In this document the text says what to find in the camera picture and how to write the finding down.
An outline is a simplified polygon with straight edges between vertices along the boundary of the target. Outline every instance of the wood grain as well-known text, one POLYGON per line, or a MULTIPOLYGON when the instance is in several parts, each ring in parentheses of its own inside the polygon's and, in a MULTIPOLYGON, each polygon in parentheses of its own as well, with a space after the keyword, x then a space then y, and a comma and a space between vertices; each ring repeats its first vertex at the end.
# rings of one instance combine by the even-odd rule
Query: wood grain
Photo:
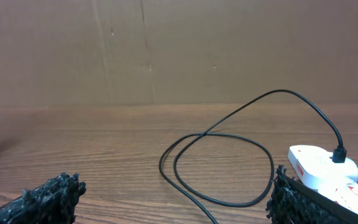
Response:
MULTIPOLYGON (((178 138, 206 129, 238 106, 0 108, 0 206, 63 171, 79 172, 88 191, 77 206, 77 223, 209 223, 162 179, 158 160, 178 138)), ((358 104, 318 106, 338 127, 358 165, 358 104)), ((216 130, 263 144, 288 175, 295 175, 287 161, 290 146, 333 150, 337 144, 329 126, 303 104, 253 105, 216 130)), ((179 148, 164 166, 172 178, 179 148)), ((251 144, 207 137, 184 153, 178 171, 203 194, 245 202, 266 186, 269 160, 251 144)), ((249 208, 200 201, 220 223, 269 223, 267 200, 249 208)))

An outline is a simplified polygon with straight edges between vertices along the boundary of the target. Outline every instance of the black cable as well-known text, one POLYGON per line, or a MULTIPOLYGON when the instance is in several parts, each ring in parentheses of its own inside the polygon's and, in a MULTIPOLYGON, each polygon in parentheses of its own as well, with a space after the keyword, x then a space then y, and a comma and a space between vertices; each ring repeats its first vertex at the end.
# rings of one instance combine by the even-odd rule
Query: black cable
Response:
POLYGON ((220 121, 218 121, 216 124, 212 125, 210 128, 208 128, 206 131, 204 131, 203 133, 194 133, 194 134, 188 134, 186 136, 183 136, 182 138, 180 138, 179 140, 177 140, 176 142, 174 142, 170 147, 168 147, 167 150, 165 150, 165 152, 162 154, 161 158, 160 158, 160 162, 158 164, 158 168, 160 170, 160 173, 162 175, 162 177, 168 182, 170 183, 172 186, 174 186, 177 190, 179 190, 182 194, 184 194, 186 197, 188 197, 191 201, 193 201, 207 216, 208 218, 212 221, 212 223, 214 224, 218 224, 218 222, 215 220, 215 218, 208 212, 207 209, 204 208, 204 206, 202 204, 199 203, 199 201, 197 201, 197 199, 195 199, 193 196, 191 196, 188 192, 184 191, 181 187, 179 187, 177 184, 175 184, 172 180, 170 180, 164 173, 164 171, 162 170, 162 163, 165 160, 165 156, 173 149, 175 148, 180 142, 182 142, 184 139, 192 137, 192 136, 198 136, 197 138, 195 138, 194 140, 192 140, 189 144, 187 144, 179 153, 178 155, 175 157, 175 160, 173 161, 173 171, 175 173, 175 176, 177 177, 178 181, 186 188, 188 189, 190 192, 194 193, 195 195, 208 200, 210 202, 216 203, 218 205, 223 205, 223 206, 228 206, 228 207, 249 207, 252 205, 255 205, 256 203, 260 202, 269 192, 272 183, 273 183, 273 178, 274 178, 274 164, 273 164, 273 158, 272 155, 270 155, 269 151, 264 148, 261 144, 251 140, 251 139, 247 139, 241 136, 237 136, 237 135, 233 135, 233 134, 224 134, 224 133, 209 133, 210 130, 212 130, 213 128, 215 128, 218 124, 222 123, 224 120, 228 119, 230 116, 234 115, 235 113, 237 113, 238 111, 244 109, 245 107, 249 106, 250 104, 252 104, 253 102, 267 96, 270 95, 272 93, 278 93, 278 92, 284 92, 284 93, 291 93, 292 95, 295 95, 297 97, 299 97, 301 100, 303 100, 304 102, 306 102, 307 104, 309 104, 328 124, 329 126, 333 129, 333 131, 335 132, 335 135, 337 137, 338 140, 338 147, 339 148, 343 148, 343 142, 342 142, 342 137, 341 134, 339 133, 339 131, 336 129, 335 125, 327 118, 327 116, 319 109, 317 108, 316 105, 314 105, 310 100, 306 99, 304 96, 300 95, 299 93, 296 93, 294 91, 291 90, 273 90, 270 91, 268 93, 265 93, 259 97, 257 97, 256 99, 252 100, 251 102, 247 103, 244 106, 241 106, 240 108, 236 109, 235 111, 233 111, 232 113, 230 113, 229 115, 225 116, 224 118, 222 118, 220 121), (189 185, 187 185, 179 176, 179 173, 177 171, 177 163, 178 160, 180 158, 180 156, 192 145, 194 144, 196 141, 200 140, 202 137, 204 136, 221 136, 221 137, 229 137, 229 138, 236 138, 236 139, 240 139, 243 141, 247 141, 250 142, 252 144, 255 144, 256 146, 260 147, 263 151, 266 152, 266 154, 268 155, 268 158, 270 160, 270 178, 269 178, 269 182, 266 186, 266 189, 254 200, 250 201, 250 202, 246 202, 246 203, 229 203, 229 202, 223 202, 220 200, 216 200, 214 198, 208 197, 206 195, 203 195, 199 192, 197 192, 196 190, 192 189, 189 185))

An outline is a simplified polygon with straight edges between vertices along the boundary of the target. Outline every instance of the white plastic casing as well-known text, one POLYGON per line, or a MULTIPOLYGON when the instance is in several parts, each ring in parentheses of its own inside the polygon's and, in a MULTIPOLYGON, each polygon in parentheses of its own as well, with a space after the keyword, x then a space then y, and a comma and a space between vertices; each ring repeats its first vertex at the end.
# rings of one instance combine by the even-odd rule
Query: white plastic casing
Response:
POLYGON ((334 163, 317 146, 291 146, 288 160, 307 187, 358 214, 358 168, 353 160, 334 163))
POLYGON ((332 156, 332 152, 317 146, 291 146, 288 160, 303 184, 313 190, 338 182, 357 182, 358 168, 353 160, 346 158, 344 163, 334 163, 332 156))

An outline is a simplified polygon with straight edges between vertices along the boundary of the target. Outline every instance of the plug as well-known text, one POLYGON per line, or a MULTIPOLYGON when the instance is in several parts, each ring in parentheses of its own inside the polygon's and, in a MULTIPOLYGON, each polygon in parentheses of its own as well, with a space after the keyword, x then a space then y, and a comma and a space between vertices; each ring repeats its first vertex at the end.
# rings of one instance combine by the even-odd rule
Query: plug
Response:
POLYGON ((335 163, 344 163, 345 159, 346 159, 346 149, 344 147, 337 147, 334 150, 334 154, 333 154, 333 162, 335 163))

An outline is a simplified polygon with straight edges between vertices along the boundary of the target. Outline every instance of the black fuzzy object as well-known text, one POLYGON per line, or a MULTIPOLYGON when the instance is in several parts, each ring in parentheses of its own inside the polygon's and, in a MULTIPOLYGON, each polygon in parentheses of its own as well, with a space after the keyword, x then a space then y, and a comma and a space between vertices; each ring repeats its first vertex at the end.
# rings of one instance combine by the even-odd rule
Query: black fuzzy object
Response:
POLYGON ((346 224, 308 197, 294 190, 287 181, 286 169, 279 166, 274 179, 272 199, 267 202, 267 218, 273 224, 346 224))
POLYGON ((48 180, 34 190, 0 208, 0 224, 68 224, 74 223, 74 209, 86 191, 78 174, 66 173, 48 180))

